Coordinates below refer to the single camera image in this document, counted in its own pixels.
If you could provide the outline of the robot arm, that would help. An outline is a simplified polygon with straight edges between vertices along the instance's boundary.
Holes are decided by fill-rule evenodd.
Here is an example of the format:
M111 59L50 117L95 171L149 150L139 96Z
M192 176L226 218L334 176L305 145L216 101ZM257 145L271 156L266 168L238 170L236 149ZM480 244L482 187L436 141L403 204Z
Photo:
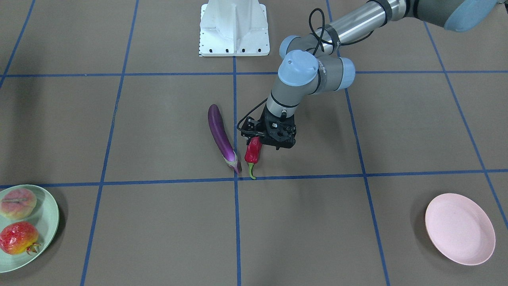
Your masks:
M499 0L369 0L335 21L310 26L307 36L288 36L279 47L282 62L258 120L247 114L237 124L247 145L259 140L276 149L292 148L297 128L294 113L306 95L350 87L353 62L338 56L341 47L367 39L376 29L406 17L448 31L465 32L481 23Z

